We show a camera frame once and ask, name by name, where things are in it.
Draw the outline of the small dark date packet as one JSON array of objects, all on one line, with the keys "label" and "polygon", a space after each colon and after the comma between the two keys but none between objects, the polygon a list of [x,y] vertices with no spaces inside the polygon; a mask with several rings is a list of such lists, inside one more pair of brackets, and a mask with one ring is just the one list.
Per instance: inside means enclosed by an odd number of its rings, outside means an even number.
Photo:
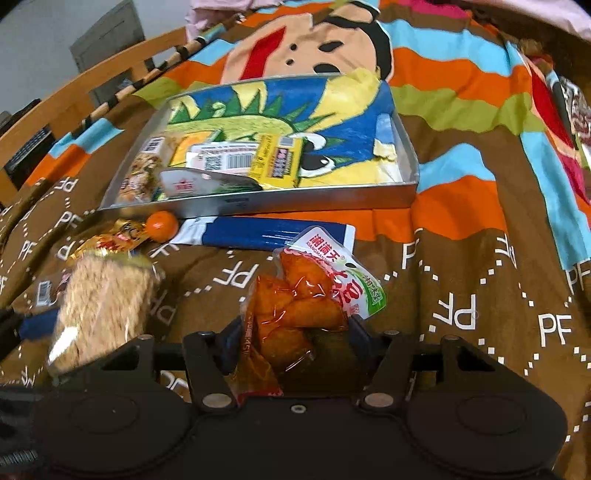
[{"label": "small dark date packet", "polygon": [[71,272],[64,270],[58,277],[40,281],[37,286],[35,306],[41,308],[58,305],[65,294],[70,276]]}]

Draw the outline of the rice crisp clear packet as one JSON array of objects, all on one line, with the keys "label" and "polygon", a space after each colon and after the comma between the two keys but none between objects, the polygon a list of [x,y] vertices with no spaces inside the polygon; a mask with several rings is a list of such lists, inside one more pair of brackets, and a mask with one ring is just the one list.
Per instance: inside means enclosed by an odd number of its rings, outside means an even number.
[{"label": "rice crisp clear packet", "polygon": [[60,376],[105,356],[145,331],[163,278],[142,255],[87,251],[73,263],[47,356]]}]

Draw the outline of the orange tofu snack packet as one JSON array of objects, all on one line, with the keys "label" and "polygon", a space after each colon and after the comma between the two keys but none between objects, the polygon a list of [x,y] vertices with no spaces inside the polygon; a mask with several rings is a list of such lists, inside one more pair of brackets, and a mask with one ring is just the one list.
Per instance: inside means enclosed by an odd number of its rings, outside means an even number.
[{"label": "orange tofu snack packet", "polygon": [[230,376],[238,402],[283,395],[280,375],[314,358],[312,331],[346,331],[349,317],[367,320],[387,305],[381,283],[321,225],[276,249],[273,259],[276,275],[257,276],[242,314]]}]

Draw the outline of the gold red candy packet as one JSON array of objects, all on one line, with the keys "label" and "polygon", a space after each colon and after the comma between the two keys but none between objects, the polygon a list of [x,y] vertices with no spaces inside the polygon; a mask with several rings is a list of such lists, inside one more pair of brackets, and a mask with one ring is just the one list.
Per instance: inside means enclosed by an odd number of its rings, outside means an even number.
[{"label": "gold red candy packet", "polygon": [[85,240],[71,255],[78,259],[86,252],[109,254],[130,252],[148,239],[145,225],[135,220],[118,219],[106,232]]}]

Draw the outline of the blue white packet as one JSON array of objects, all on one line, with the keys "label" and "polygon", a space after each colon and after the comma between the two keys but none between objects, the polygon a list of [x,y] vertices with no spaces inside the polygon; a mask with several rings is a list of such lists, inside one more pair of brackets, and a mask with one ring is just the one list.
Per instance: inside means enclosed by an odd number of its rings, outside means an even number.
[{"label": "blue white packet", "polygon": [[287,247],[325,256],[339,249],[352,253],[355,237],[356,227],[351,224],[208,216],[185,220],[170,243],[266,251]]}]

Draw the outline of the small orange mandarin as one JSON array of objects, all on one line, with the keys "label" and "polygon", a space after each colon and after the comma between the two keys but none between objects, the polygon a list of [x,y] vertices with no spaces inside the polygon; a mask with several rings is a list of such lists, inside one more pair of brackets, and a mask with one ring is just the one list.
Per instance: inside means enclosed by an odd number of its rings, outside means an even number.
[{"label": "small orange mandarin", "polygon": [[168,211],[158,211],[151,214],[145,222],[145,232],[148,237],[158,243],[171,240],[179,230],[176,217]]}]

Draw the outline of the nut bar clear packet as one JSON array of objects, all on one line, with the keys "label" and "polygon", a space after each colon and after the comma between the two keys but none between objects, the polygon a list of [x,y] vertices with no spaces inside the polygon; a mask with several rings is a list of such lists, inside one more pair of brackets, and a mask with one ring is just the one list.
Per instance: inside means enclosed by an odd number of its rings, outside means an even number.
[{"label": "nut bar clear packet", "polygon": [[158,188],[158,172],[172,159],[178,140],[162,135],[148,138],[134,156],[119,187],[116,203],[150,202]]}]

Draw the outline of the white green snack packet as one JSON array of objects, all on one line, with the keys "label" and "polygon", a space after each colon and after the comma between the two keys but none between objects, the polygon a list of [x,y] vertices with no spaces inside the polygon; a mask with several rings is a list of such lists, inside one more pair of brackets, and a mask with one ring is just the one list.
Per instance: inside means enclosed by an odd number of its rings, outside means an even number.
[{"label": "white green snack packet", "polygon": [[262,191],[259,182],[249,177],[258,149],[256,142],[188,141],[159,170],[158,186],[167,198]]}]

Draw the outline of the yellow snack packet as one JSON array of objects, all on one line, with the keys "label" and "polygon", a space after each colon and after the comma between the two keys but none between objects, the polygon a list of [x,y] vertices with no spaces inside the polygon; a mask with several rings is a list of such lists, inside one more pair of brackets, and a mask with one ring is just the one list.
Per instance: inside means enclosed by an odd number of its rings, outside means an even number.
[{"label": "yellow snack packet", "polygon": [[263,134],[250,164],[249,178],[264,190],[297,188],[303,151],[304,139]]}]

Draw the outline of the black plastic crate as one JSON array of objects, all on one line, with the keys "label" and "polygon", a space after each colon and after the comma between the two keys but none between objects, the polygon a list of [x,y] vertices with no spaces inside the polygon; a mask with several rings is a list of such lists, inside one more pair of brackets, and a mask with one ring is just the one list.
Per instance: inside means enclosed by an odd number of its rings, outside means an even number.
[{"label": "black plastic crate", "polygon": [[[1,135],[4,135],[21,118],[23,118],[35,106],[41,103],[39,98],[32,100],[21,110],[14,114],[8,111],[1,112]],[[4,170],[17,189],[20,189],[31,175],[43,157],[49,152],[55,143],[48,125],[37,131],[7,162]]]}]

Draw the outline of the metal tray with dinosaur picture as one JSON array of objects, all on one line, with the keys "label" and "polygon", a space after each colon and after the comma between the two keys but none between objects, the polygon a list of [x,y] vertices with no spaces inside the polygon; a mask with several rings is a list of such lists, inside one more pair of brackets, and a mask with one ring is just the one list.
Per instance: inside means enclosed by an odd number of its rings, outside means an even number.
[{"label": "metal tray with dinosaur picture", "polygon": [[192,218],[406,208],[418,183],[388,84],[358,69],[170,97],[126,154],[101,209]]}]

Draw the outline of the floral white pillow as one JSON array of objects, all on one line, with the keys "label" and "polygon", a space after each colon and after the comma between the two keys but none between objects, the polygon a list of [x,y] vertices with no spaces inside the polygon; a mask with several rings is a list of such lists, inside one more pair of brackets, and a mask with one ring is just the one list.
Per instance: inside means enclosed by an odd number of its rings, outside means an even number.
[{"label": "floral white pillow", "polygon": [[554,70],[546,76],[546,82],[554,96],[559,117],[579,151],[581,165],[590,169],[590,104],[583,90]]}]

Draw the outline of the pink hanging sheet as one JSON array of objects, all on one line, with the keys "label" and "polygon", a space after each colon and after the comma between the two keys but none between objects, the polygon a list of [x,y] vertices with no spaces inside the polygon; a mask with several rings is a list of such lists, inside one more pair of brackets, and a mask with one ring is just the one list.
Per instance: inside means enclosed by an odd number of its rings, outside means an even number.
[{"label": "pink hanging sheet", "polygon": [[[185,16],[185,35],[188,40],[235,13],[279,7],[285,1],[190,1]],[[525,15],[557,27],[582,40],[590,41],[590,14],[576,1],[472,1]]]}]

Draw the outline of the wooden bed rail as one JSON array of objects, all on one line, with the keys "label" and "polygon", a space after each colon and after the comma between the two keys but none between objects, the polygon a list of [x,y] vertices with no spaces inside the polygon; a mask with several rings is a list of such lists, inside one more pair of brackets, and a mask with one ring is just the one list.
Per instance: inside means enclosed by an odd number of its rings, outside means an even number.
[{"label": "wooden bed rail", "polygon": [[1,135],[1,165],[5,166],[45,126],[54,136],[61,137],[85,119],[95,121],[104,116],[111,106],[108,103],[95,106],[90,96],[94,89],[122,73],[130,72],[131,84],[115,94],[118,101],[126,98],[161,75],[159,69],[146,67],[147,59],[180,47],[185,40],[185,29],[180,27],[135,44],[80,73]]}]

